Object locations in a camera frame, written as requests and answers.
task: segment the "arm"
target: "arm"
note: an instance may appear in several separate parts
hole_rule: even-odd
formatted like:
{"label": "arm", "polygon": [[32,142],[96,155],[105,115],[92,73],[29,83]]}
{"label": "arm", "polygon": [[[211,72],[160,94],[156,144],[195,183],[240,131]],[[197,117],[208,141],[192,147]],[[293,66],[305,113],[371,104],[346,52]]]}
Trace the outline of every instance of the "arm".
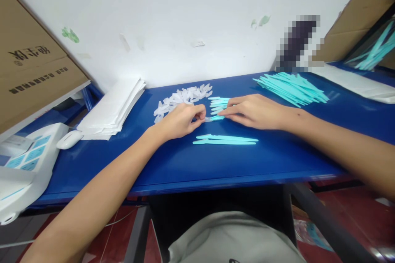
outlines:
{"label": "arm", "polygon": [[280,105],[261,95],[233,98],[229,100],[228,108],[218,115],[257,129],[281,129],[293,133],[395,200],[394,145],[331,124],[302,109]]}
{"label": "arm", "polygon": [[152,154],[199,127],[204,105],[180,104],[98,173],[45,228],[21,263],[74,262],[121,206]]}

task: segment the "green stain on wall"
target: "green stain on wall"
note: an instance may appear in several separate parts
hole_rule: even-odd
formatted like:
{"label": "green stain on wall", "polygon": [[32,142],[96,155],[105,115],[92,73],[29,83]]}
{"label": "green stain on wall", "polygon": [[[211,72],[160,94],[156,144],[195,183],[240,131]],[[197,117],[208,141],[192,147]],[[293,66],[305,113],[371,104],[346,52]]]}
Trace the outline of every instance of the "green stain on wall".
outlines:
{"label": "green stain on wall", "polygon": [[79,42],[78,36],[73,32],[72,29],[69,30],[69,29],[67,29],[66,27],[64,27],[64,28],[62,29],[62,36],[63,36],[63,37],[69,38],[71,41],[73,41],[73,42],[75,42],[75,43],[78,43],[78,42]]}
{"label": "green stain on wall", "polygon": [[259,21],[259,26],[262,27],[264,24],[268,23],[270,20],[270,16],[264,16]]}

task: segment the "white device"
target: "white device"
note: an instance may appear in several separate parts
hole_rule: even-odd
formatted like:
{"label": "white device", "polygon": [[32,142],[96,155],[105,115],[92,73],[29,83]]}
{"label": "white device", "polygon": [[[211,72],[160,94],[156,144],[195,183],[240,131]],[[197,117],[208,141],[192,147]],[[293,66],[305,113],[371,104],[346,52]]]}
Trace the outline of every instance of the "white device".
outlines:
{"label": "white device", "polygon": [[59,153],[56,144],[68,130],[55,123],[31,133],[29,150],[0,166],[0,225],[14,221],[44,193]]}
{"label": "white device", "polygon": [[82,137],[83,135],[81,131],[71,131],[58,141],[56,147],[62,150],[69,149],[74,146],[79,140],[81,140]]}

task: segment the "blue label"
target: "blue label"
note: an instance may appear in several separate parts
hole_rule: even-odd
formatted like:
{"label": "blue label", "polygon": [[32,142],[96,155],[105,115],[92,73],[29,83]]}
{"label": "blue label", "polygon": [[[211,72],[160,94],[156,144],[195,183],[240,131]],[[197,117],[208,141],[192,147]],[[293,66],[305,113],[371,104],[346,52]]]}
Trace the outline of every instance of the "blue label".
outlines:
{"label": "blue label", "polygon": [[46,136],[45,138],[42,138],[41,140],[37,141],[37,142],[34,144],[33,149],[34,149],[34,148],[37,148],[37,147],[39,147],[39,146],[41,146],[41,145],[46,144],[46,143],[49,141],[49,138],[50,138],[50,137],[51,137],[51,136]]}
{"label": "blue label", "polygon": [[16,168],[18,165],[20,165],[22,163],[22,160],[24,158],[25,158],[25,155],[23,154],[22,156],[19,156],[17,158],[10,159],[5,166],[10,167],[10,168]]}
{"label": "blue label", "polygon": [[26,158],[25,162],[30,161],[36,157],[39,157],[44,152],[45,146],[37,148],[29,153],[28,157]]}
{"label": "blue label", "polygon": [[34,170],[38,161],[39,161],[39,159],[36,159],[36,160],[33,160],[32,162],[29,162],[28,164],[25,164],[24,166],[21,167],[21,170],[24,170],[24,171]]}

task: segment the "forearm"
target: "forearm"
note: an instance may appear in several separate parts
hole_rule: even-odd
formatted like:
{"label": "forearm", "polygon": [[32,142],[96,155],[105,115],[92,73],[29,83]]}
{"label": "forearm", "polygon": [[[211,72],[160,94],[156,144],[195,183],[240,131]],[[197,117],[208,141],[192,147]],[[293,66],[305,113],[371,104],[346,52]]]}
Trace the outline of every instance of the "forearm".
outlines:
{"label": "forearm", "polygon": [[118,210],[164,141],[155,127],[149,128],[78,193],[37,238],[22,262],[66,262],[89,244]]}
{"label": "forearm", "polygon": [[304,139],[377,191],[395,200],[395,146],[300,110],[284,130]]}

